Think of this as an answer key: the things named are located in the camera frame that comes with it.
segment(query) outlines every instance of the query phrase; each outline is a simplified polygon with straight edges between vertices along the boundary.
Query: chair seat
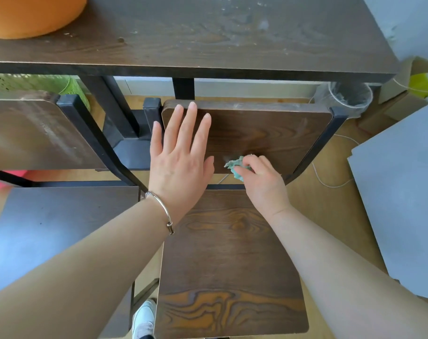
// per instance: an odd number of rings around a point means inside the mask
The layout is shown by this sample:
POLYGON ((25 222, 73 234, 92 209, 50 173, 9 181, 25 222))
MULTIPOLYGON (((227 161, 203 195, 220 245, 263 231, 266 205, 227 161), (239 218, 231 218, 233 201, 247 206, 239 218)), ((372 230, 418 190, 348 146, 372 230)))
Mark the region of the chair seat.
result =
MULTIPOLYGON (((13 188, 0 216, 0 290, 139 200, 138 187, 13 188)), ((130 288, 101 337, 130 327, 130 288)))
POLYGON ((299 274, 245 191, 205 191, 165 241, 156 338, 307 330, 299 274))

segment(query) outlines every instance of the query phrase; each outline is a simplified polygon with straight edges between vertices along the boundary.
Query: white sneaker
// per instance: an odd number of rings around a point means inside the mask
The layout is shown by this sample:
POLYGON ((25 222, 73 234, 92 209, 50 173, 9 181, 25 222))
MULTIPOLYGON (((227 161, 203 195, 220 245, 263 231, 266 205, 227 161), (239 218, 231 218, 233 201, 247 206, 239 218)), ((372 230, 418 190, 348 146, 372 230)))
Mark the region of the white sneaker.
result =
POLYGON ((156 303, 148 299, 140 306, 132 318, 132 339, 140 339, 146 335, 154 338, 154 322, 156 319, 156 303))

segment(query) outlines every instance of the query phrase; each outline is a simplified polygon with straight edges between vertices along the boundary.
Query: bracelet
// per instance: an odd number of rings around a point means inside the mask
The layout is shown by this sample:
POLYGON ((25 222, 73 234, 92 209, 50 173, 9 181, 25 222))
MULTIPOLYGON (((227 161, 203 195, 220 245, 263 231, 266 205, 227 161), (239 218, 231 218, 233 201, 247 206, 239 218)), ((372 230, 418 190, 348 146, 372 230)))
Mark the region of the bracelet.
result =
POLYGON ((162 202, 162 200, 160 198, 158 198, 157 195, 153 192, 147 191, 145 193, 145 198, 147 198, 148 196, 154 197, 161 204, 162 208, 164 208, 165 214, 168 217, 168 222, 166 225, 168 228, 168 235, 172 235, 173 233, 175 233, 175 231, 173 230, 173 226, 172 226, 173 225, 172 219, 170 219, 170 214, 168 214, 168 210, 167 210, 167 207, 164 205, 164 202, 162 202))

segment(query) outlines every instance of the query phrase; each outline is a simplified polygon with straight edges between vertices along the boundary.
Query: left hand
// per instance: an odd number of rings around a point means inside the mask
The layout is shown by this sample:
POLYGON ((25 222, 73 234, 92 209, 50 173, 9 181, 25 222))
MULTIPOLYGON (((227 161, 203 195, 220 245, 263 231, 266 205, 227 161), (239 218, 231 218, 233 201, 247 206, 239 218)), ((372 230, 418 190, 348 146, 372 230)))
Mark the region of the left hand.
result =
POLYGON ((195 206, 214 174, 214 157, 204 160, 211 115, 203 117, 191 146, 195 102, 190 103, 181 124, 183 113, 183 106, 177 105, 165 130, 163 147, 161 125, 155 121, 150 146, 149 190, 164 202, 175 224, 195 206))

